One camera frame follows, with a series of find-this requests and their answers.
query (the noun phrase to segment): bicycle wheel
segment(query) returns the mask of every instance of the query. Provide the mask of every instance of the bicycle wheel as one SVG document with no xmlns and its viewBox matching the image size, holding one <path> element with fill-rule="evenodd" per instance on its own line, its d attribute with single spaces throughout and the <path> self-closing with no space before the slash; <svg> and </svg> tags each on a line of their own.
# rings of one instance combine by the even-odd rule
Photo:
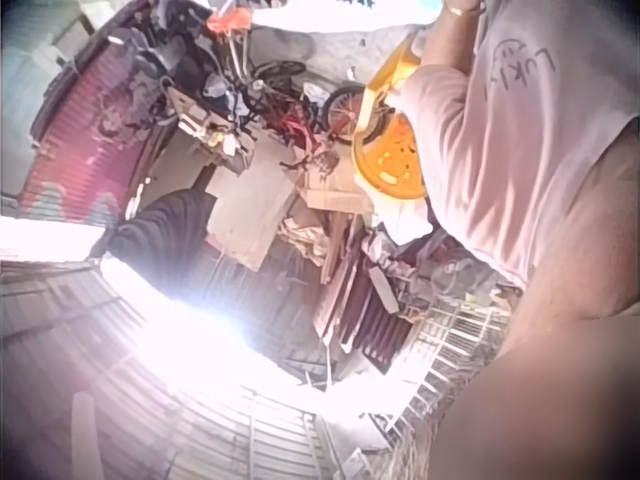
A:
<svg viewBox="0 0 640 480">
<path fill-rule="evenodd" d="M 351 145 L 353 133 L 358 124 L 360 105 L 364 94 L 362 85 L 346 85 L 334 91 L 322 107 L 322 128 L 331 131 L 339 122 L 346 122 L 345 126 L 336 132 L 336 141 L 343 145 Z M 365 130 L 363 144 L 371 143 L 387 128 L 389 115 L 385 108 L 376 108 L 369 126 Z"/>
<path fill-rule="evenodd" d="M 307 71 L 307 66 L 302 62 L 289 60 L 263 63 L 254 68 L 251 77 L 264 82 L 284 80 Z"/>
</svg>

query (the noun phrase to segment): bracelet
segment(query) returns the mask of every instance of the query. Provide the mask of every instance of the bracelet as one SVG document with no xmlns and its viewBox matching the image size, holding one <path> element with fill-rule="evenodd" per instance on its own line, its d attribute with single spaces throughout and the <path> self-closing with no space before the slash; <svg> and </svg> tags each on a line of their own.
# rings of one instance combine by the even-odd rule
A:
<svg viewBox="0 0 640 480">
<path fill-rule="evenodd" d="M 447 10 L 449 10 L 454 15 L 457 15 L 458 17 L 468 17 L 468 16 L 479 17 L 480 15 L 482 15 L 484 12 L 487 11 L 487 6 L 484 2 L 481 2 L 479 7 L 474 8 L 472 10 L 461 10 L 460 8 L 453 8 L 449 6 L 448 0 L 443 0 L 443 3 Z"/>
</svg>

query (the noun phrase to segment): yellow object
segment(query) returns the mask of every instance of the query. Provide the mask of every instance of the yellow object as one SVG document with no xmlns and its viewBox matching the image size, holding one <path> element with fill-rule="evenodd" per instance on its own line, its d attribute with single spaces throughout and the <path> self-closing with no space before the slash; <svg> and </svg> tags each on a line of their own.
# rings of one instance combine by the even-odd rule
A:
<svg viewBox="0 0 640 480">
<path fill-rule="evenodd" d="M 411 52 L 415 37 L 415 33 L 410 34 L 367 85 L 351 147 L 356 170 L 365 181 L 377 191 L 399 200 L 427 196 L 415 135 L 407 118 L 396 113 L 366 153 L 362 141 L 376 105 L 400 87 L 420 65 L 420 59 Z"/>
</svg>

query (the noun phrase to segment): red corrugated panel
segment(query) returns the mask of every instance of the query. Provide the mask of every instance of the red corrugated panel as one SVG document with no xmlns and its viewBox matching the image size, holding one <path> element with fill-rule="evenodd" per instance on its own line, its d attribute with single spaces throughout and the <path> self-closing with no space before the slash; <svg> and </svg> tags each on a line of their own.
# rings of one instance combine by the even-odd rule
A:
<svg viewBox="0 0 640 480">
<path fill-rule="evenodd" d="M 82 74 L 47 129 L 20 196 L 21 214 L 113 224 L 126 208 L 149 136 L 148 130 L 136 133 L 125 125 L 145 118 L 159 94 L 157 82 L 136 73 L 132 56 L 108 46 Z"/>
</svg>

